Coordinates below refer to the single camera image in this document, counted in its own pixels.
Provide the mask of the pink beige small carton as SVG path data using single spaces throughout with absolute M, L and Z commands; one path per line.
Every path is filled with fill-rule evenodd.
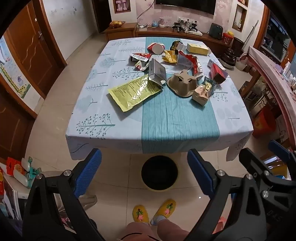
M 201 106 L 204 106 L 210 97 L 211 87 L 199 85 L 193 92 L 192 100 L 196 101 Z

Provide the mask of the yellow-green foil pouch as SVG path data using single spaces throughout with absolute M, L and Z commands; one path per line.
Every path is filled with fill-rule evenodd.
M 110 88 L 108 93 L 120 109 L 127 112 L 161 90 L 162 86 L 150 80 L 146 74 L 123 85 Z

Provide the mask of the brown pulp cup tray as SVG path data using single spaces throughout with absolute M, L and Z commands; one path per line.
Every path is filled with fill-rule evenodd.
M 197 88 L 197 78 L 189 75 L 187 70 L 174 73 L 166 82 L 171 91 L 182 98 L 192 96 Z

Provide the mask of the red rectangular box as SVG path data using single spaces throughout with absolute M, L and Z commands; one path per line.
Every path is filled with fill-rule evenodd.
M 210 68 L 211 79 L 214 80 L 217 84 L 222 84 L 228 77 L 228 73 L 223 71 L 219 66 L 213 64 Z

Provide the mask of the white purple product box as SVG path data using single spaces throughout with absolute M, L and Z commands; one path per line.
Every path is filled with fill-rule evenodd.
M 209 68 L 212 67 L 213 64 L 216 64 L 217 66 L 219 66 L 223 71 L 225 71 L 225 67 L 219 62 L 219 60 L 213 60 L 213 59 L 209 59 L 208 63 L 207 63 L 207 66 Z

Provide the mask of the silver carton box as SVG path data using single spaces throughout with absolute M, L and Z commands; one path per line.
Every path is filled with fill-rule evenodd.
M 162 87 L 167 81 L 166 69 L 156 59 L 149 61 L 149 80 Z

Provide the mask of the red white torn bag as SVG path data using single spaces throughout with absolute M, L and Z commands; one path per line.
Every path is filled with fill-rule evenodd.
M 203 68 L 199 59 L 195 55 L 185 54 L 183 51 L 178 51 L 177 63 L 192 69 L 194 77 L 203 75 Z

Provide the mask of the yellow rectangular box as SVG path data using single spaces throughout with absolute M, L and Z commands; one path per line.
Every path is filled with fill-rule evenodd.
M 208 56 L 211 54 L 211 50 L 205 44 L 194 44 L 188 43 L 187 44 L 187 51 L 189 53 L 198 54 L 198 55 L 205 55 Z

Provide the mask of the red snack wrapper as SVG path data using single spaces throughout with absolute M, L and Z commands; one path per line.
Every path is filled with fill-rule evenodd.
M 143 61 L 147 62 L 151 58 L 151 53 L 132 53 L 130 54 L 130 59 L 133 62 Z

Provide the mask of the dark green milk carton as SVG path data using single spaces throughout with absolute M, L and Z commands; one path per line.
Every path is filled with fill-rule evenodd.
M 206 89 L 208 97 L 210 97 L 214 93 L 217 83 L 214 80 L 211 80 L 210 78 L 205 76 L 202 84 Z

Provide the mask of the wooden side table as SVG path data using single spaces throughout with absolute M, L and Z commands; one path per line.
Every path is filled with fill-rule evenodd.
M 245 98 L 255 83 L 262 76 L 273 93 L 283 119 L 287 127 L 290 146 L 295 149 L 295 94 L 292 92 L 285 77 L 276 70 L 276 64 L 262 52 L 250 46 L 237 60 L 256 69 L 256 72 L 248 85 L 241 91 L 241 97 Z

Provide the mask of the tree-print tablecloth with teal stripe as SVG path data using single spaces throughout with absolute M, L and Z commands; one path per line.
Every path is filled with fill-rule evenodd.
M 146 52 L 151 43 L 170 48 L 173 38 L 137 37 L 106 44 L 69 120 L 66 141 L 71 158 L 84 159 L 93 148 L 130 154 L 227 149 L 226 159 L 234 160 L 252 135 L 253 125 L 230 77 L 205 105 L 177 96 L 168 86 L 126 112 L 115 103 L 108 91 L 143 76 L 133 67 L 130 55 Z

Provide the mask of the dark crumpled wrapper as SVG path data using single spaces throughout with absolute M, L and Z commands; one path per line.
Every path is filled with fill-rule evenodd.
M 176 40 L 176 41 L 172 42 L 170 50 L 171 51 L 175 51 L 175 50 L 185 51 L 186 50 L 186 45 L 182 41 Z

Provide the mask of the red paper cup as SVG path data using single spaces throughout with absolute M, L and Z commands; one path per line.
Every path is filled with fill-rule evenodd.
M 165 45 L 162 43 L 151 43 L 147 46 L 147 49 L 156 55 L 161 55 L 165 50 Z

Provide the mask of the wooden tv cabinet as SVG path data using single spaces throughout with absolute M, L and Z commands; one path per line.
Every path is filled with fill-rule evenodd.
M 118 28 L 108 27 L 103 33 L 105 34 L 108 41 L 132 37 L 171 37 L 201 41 L 211 49 L 216 57 L 220 57 L 226 50 L 231 47 L 230 44 L 225 44 L 222 40 L 214 39 L 208 34 L 198 36 L 184 32 L 178 33 L 172 27 L 148 27 L 139 29 L 137 23 L 124 23 L 121 27 Z

